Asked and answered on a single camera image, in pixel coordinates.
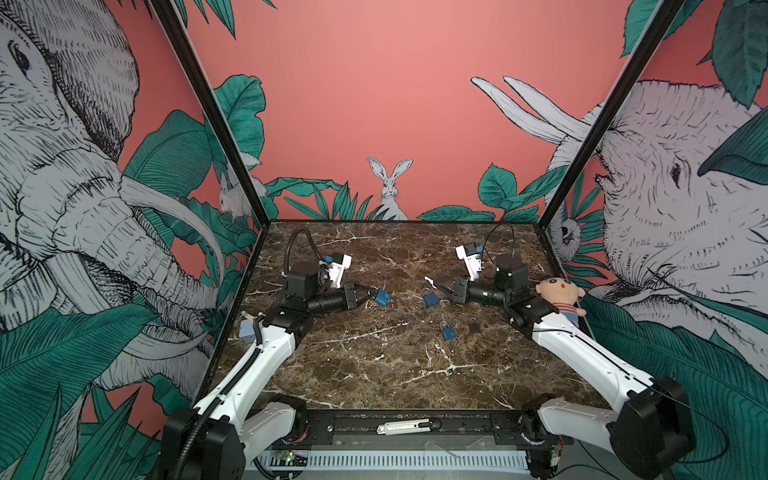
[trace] animal eye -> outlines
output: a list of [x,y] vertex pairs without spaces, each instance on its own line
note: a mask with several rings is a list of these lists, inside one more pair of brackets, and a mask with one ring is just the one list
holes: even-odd
[[674,184],[677,186],[677,188],[680,188],[680,170],[680,164],[675,164],[670,171],[672,180],[674,181]]
[[11,52],[11,56],[13,57],[18,67],[22,70],[22,72],[24,72],[24,74],[26,74],[29,70],[29,59],[27,58],[27,55],[24,55],[24,53],[18,49],[18,45],[13,43],[13,41],[8,43],[8,50]]

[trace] doll face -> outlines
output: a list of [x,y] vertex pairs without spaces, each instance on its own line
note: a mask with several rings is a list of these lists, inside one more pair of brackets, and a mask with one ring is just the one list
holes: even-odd
[[584,296],[584,289],[565,278],[547,278],[536,286],[536,292],[549,303],[567,303],[573,305],[580,296]]

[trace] brown marble surface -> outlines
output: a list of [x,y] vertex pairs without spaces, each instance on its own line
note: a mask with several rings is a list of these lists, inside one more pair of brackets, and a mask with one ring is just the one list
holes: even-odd
[[[498,309],[452,306],[428,309],[424,276],[466,274],[455,247],[480,244],[492,226],[427,223],[281,223],[269,229],[242,310],[266,311],[282,285],[283,243],[308,226],[322,254],[352,256],[346,282],[376,286],[392,294],[389,305],[369,300],[357,310],[315,322],[296,352],[277,370],[257,407],[277,393],[304,398],[310,408],[501,409],[519,408],[543,392],[572,402],[606,406],[576,372],[546,349],[501,322]],[[532,227],[515,225],[515,252],[531,278],[551,275]],[[499,227],[488,242],[492,254],[511,250],[511,229]],[[311,260],[302,235],[291,260]],[[490,275],[492,266],[485,270]],[[482,333],[471,334],[476,318]],[[446,343],[447,320],[458,338]],[[232,369],[248,345],[230,331],[213,385]]]

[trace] rabbit ear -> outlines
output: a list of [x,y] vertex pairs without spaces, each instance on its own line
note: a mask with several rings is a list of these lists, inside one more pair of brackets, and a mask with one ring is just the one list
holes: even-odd
[[366,160],[371,165],[373,174],[382,180],[386,180],[386,169],[384,168],[384,165],[382,165],[382,163],[375,158],[366,157]]
[[392,172],[392,178],[397,178],[404,174],[406,170],[411,167],[411,165],[413,165],[413,160],[411,159],[401,161],[399,164],[397,164],[397,167],[395,167],[395,171]]

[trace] rabbit drawing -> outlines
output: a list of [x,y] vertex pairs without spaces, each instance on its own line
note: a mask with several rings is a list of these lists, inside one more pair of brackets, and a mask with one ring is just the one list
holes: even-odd
[[400,210],[395,200],[398,196],[397,187],[395,186],[395,180],[397,177],[404,174],[413,164],[413,160],[403,160],[395,170],[392,172],[391,177],[387,177],[386,169],[384,165],[375,158],[367,157],[368,163],[371,165],[373,174],[378,178],[384,180],[384,188],[382,188],[382,205],[386,208],[386,214],[384,214],[384,220],[408,220],[408,217]]

